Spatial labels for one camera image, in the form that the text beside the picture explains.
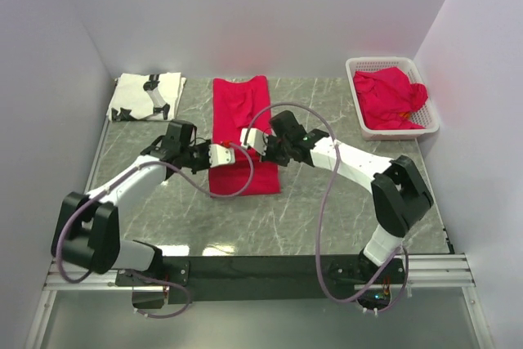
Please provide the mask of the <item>red t-shirt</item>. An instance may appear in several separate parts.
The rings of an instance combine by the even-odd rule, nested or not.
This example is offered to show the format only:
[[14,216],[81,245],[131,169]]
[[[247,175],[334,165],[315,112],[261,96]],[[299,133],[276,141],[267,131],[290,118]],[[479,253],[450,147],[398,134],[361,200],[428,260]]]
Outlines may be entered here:
[[[268,81],[265,76],[256,76],[246,82],[229,82],[215,78],[212,83],[213,120],[212,141],[241,144],[240,133],[251,122],[254,129],[270,130],[271,114],[266,111],[258,119],[254,116],[270,105]],[[279,167],[275,163],[262,162],[255,150],[250,150],[253,161],[253,179],[242,193],[248,195],[273,195],[280,192]],[[248,159],[235,151],[235,163],[211,168],[208,171],[209,189],[212,193],[229,195],[246,183],[250,173]]]

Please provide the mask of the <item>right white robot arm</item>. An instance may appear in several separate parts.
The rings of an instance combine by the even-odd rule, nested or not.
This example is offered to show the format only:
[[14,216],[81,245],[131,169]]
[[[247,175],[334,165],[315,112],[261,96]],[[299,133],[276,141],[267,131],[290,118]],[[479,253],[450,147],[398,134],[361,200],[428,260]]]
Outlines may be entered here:
[[323,130],[308,132],[289,110],[271,118],[270,128],[271,135],[243,130],[241,141],[263,161],[286,166],[293,160],[329,170],[372,195],[378,224],[358,256],[358,266],[363,280],[378,282],[387,273],[386,259],[434,204],[416,164],[405,155],[392,159],[364,152]]

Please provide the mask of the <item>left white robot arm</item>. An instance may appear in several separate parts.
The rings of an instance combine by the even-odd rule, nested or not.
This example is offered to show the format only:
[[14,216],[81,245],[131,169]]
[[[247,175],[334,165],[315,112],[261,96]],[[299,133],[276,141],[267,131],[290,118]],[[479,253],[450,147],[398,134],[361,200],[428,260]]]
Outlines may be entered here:
[[65,264],[85,269],[88,275],[110,270],[132,270],[143,284],[158,283],[163,275],[163,252],[153,244],[125,240],[120,220],[135,204],[174,173],[210,168],[211,141],[197,135],[197,127],[172,120],[167,131],[145,147],[134,162],[112,180],[85,194],[64,198],[51,245],[58,271],[65,281]]

